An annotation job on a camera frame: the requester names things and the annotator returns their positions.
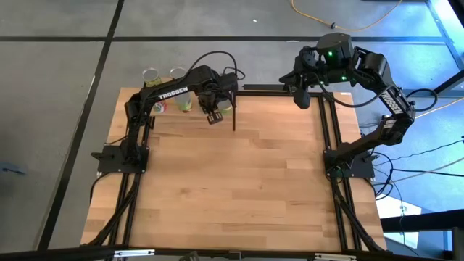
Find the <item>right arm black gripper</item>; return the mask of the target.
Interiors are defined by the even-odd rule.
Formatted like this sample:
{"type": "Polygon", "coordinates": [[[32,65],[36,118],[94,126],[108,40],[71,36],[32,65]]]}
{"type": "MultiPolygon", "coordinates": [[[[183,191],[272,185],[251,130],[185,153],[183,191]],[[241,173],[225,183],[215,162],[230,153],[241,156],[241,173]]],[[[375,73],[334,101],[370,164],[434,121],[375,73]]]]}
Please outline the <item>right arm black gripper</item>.
{"type": "Polygon", "coordinates": [[[294,102],[300,109],[308,109],[310,106],[310,95],[308,86],[316,79],[316,64],[315,47],[305,46],[295,57],[294,71],[289,72],[279,79],[284,85],[294,85],[294,102]]]}

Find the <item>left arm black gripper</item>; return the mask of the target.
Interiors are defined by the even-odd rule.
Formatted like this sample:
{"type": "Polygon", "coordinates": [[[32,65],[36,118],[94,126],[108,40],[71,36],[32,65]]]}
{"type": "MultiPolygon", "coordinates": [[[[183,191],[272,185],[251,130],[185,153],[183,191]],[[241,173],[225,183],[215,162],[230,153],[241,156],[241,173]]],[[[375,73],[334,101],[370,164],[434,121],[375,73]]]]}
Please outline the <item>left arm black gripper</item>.
{"type": "Polygon", "coordinates": [[[217,75],[216,82],[202,86],[197,97],[203,113],[208,115],[210,125],[223,121],[222,111],[236,107],[234,95],[237,91],[238,77],[233,72],[217,75]]]}

